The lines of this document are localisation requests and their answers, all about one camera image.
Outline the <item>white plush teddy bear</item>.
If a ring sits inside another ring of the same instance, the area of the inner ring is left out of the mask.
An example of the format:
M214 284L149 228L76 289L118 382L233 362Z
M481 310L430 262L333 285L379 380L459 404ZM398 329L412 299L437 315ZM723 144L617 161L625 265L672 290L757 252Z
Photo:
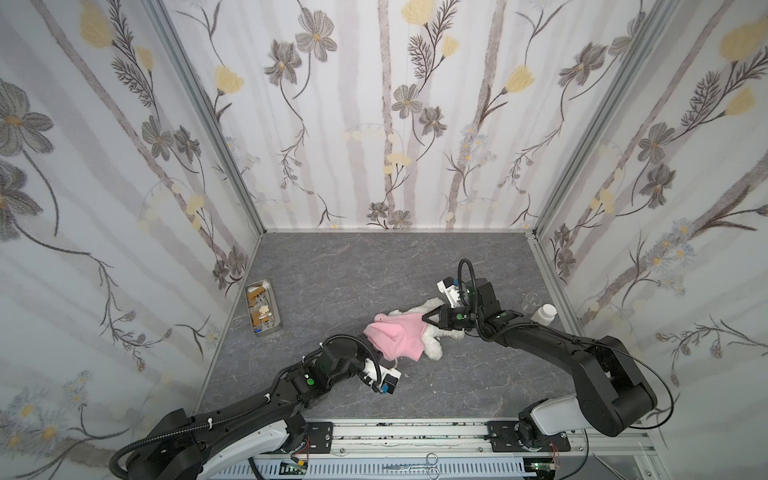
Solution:
M390 316L402 316L416 314L421 317L440 306L444 306L443 300L435 297L427 300L425 303L419 306L415 306L407 311L393 310L389 313ZM456 341L461 341L465 338L465 333L458 330L442 330L437 326L432 325L429 322L422 322L424 331L421 334L421 341L424 345L424 354L433 361L438 361L443 357L443 348L440 340L443 338L449 338Z

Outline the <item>pink fleece teddy hoodie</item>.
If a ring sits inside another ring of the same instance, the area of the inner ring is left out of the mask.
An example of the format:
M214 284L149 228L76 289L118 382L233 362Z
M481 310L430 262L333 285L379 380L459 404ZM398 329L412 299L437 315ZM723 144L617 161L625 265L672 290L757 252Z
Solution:
M424 352L421 339L427 323L420 313L402 315L379 314L368 324L363 334L382 353L385 360L408 358L418 361Z

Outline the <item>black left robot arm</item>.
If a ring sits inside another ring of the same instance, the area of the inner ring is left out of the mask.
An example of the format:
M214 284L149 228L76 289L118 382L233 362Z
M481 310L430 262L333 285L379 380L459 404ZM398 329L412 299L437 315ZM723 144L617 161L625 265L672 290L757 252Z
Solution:
M370 342L333 335L281 369L259 393L193 416L182 409L167 414L145 438L117 450L109 470L118 479L201 479L216 456L270 426L286 437L267 450L293 449L308 430L302 413L336 384L356 377L377 394L394 392L397 376L387 373L380 359Z

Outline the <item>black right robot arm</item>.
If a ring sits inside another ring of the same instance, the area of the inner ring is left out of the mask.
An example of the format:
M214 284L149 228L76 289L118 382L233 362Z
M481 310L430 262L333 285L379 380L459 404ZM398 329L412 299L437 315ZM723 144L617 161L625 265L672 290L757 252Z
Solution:
M447 277L437 288L448 303L423 315L441 331L474 330L485 342L522 350L570 375L574 393L545 399L520 412L512 438L521 448L535 451L567 431L594 429L616 437L658 407L646 367L615 337L592 339L568 334L548 322L504 310L493 286Z

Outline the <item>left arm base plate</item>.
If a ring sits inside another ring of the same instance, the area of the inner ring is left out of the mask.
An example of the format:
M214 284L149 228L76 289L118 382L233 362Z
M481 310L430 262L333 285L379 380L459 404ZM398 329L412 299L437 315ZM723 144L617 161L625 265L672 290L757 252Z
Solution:
M288 430L289 437L281 447L286 453L329 454L331 452L334 423L331 421L309 421L302 426Z

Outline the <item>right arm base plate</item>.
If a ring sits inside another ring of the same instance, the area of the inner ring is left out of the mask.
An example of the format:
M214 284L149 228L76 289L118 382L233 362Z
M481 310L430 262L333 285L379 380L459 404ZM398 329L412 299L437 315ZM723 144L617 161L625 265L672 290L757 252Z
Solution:
M546 436L532 423L519 420L495 420L486 423L486 440L494 453L570 452L565 433Z

